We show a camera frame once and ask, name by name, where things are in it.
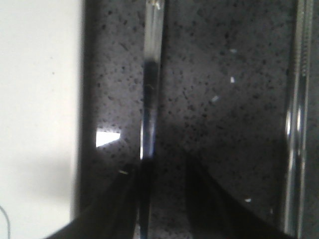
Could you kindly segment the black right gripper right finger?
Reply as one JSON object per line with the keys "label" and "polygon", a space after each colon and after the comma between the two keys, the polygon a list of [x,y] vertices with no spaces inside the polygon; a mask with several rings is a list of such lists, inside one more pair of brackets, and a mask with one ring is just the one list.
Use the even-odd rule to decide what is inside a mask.
{"label": "black right gripper right finger", "polygon": [[185,207],[195,239],[291,239],[232,197],[192,154],[185,156]]}

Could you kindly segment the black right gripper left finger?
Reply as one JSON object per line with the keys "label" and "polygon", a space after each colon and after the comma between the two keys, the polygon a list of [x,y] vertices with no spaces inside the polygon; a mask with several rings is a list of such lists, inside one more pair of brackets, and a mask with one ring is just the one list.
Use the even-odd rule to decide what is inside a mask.
{"label": "black right gripper left finger", "polygon": [[127,164],[114,182],[50,239],[132,239],[137,220],[138,168]]}

